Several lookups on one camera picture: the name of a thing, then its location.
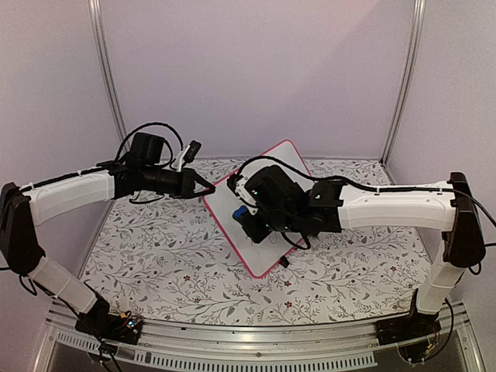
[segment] floral pattern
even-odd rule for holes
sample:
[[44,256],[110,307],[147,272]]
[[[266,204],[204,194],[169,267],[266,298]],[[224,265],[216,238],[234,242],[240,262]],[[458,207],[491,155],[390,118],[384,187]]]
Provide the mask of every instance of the floral pattern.
[[[242,160],[198,160],[210,181]],[[389,184],[377,161],[308,160],[316,176],[342,174]],[[142,198],[154,195],[141,194]],[[82,279],[114,311],[149,319],[245,326],[352,321],[405,311],[425,279],[429,258],[411,228],[323,233],[288,268],[252,278],[200,198],[148,205],[118,200]]]

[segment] pink-edged board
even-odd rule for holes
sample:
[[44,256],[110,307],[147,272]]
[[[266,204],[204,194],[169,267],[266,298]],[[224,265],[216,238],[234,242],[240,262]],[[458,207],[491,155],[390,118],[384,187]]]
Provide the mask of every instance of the pink-edged board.
[[[310,174],[299,152],[296,150],[295,145],[289,139],[272,147],[270,150],[263,153],[263,155],[270,155],[281,159],[298,170]],[[265,159],[254,161],[245,167],[243,176],[251,177],[261,168],[274,164],[275,162]],[[293,181],[298,182],[303,190],[312,188],[312,181],[307,180],[290,170],[284,168],[283,170]],[[203,202],[238,257],[244,263],[246,269],[253,277],[260,278],[266,275],[270,269],[275,267],[282,256],[288,255],[293,247],[282,239],[279,232],[271,233],[260,244],[254,244],[251,239],[246,236],[241,225],[233,218],[234,211],[243,205],[243,203],[227,187],[227,178],[230,175],[231,174],[217,182],[215,184],[215,193],[205,196]],[[301,240],[301,235],[291,232],[288,233],[288,238],[297,242],[298,240]]]

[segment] robotic arm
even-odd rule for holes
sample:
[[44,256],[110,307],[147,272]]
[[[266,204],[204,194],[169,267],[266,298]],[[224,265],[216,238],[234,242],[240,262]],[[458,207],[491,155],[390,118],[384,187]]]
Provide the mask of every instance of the robotic arm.
[[[404,187],[366,186],[333,176],[315,179],[312,189],[303,191],[277,165],[264,167],[249,179],[241,176],[242,169],[228,180],[228,187],[246,204],[232,216],[254,243],[273,231],[304,250],[311,247],[312,235],[364,226],[416,226],[442,232],[439,254],[414,293],[410,313],[376,323],[380,344],[438,332],[437,318],[446,296],[464,271],[485,256],[477,210],[461,173],[452,173],[449,181]],[[286,233],[300,233],[306,247],[290,241]],[[406,353],[418,356],[419,349],[407,347]]]
[[[54,260],[38,244],[35,227],[57,215],[94,202],[154,191],[172,198],[197,198],[211,194],[215,186],[194,170],[183,167],[195,158],[201,144],[192,141],[177,157],[176,170],[160,162],[163,145],[159,136],[137,133],[130,151],[120,161],[108,161],[89,170],[23,188],[6,184],[0,194],[0,250],[14,273],[27,276],[44,291],[79,312],[76,329],[99,338],[135,343],[139,321],[129,318],[126,327],[118,315],[109,314],[108,302]],[[196,184],[204,187],[196,191]]]

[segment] pink edge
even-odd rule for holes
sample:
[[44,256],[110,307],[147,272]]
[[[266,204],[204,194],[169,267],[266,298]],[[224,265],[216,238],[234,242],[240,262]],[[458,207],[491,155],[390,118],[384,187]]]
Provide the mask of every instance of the pink edge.
[[[281,142],[279,142],[277,145],[275,146],[272,146],[269,150],[265,151],[264,153],[262,153],[262,155],[266,155],[268,152],[272,151],[273,149],[275,149],[276,147],[282,145],[284,142],[289,142],[294,150],[296,151],[296,153],[298,154],[298,156],[300,157],[300,160],[301,162],[303,163],[303,165],[305,166],[305,169],[307,170],[307,173],[309,176],[311,176],[310,174],[310,170],[308,170],[308,167],[307,167],[307,164],[305,164],[305,161],[303,160],[303,158],[301,157],[301,154],[299,153],[298,149],[296,148],[296,146],[294,145],[293,141],[291,141],[290,139],[286,139],[286,140],[283,140]],[[220,184],[221,182],[223,182],[225,179],[231,177],[232,174],[235,174],[238,169],[235,169],[233,172],[229,173],[227,176],[225,176],[224,178],[222,178],[221,180],[217,181],[214,183],[214,186],[217,186],[218,184]],[[212,209],[210,208],[210,205],[208,205],[208,202],[207,200],[205,199],[206,196],[203,196],[201,199],[203,200],[203,203],[205,204],[205,207],[207,207],[208,209],[208,212],[210,213],[210,215],[212,216],[212,218],[215,220],[215,223],[217,224],[217,226],[221,229],[222,233],[224,234],[224,236],[226,237],[227,241],[229,242],[229,244],[231,245],[231,247],[234,249],[234,252],[236,253],[236,255],[238,256],[238,258],[241,260],[241,262],[243,262],[243,265],[245,266],[245,268],[248,270],[248,272],[250,273],[250,275],[252,277],[254,277],[255,279],[261,279],[263,277],[265,277],[267,274],[269,274],[269,271],[271,271],[272,269],[274,269],[280,261],[276,262],[274,265],[272,265],[271,267],[269,267],[269,269],[263,273],[262,275],[255,275],[251,270],[250,268],[248,267],[248,265],[246,264],[246,261],[243,259],[243,257],[241,256],[241,254],[239,254],[239,251],[236,249],[236,247],[234,246],[232,240],[229,238],[229,236],[227,235],[227,232],[224,230],[224,228],[222,227],[222,224],[220,223],[220,221],[215,217]],[[299,241],[297,241],[296,243],[297,244],[300,244],[301,242],[303,241],[303,239],[300,239]],[[286,252],[284,255],[285,256],[288,256],[289,253],[291,253],[295,248],[292,246],[288,252]]]

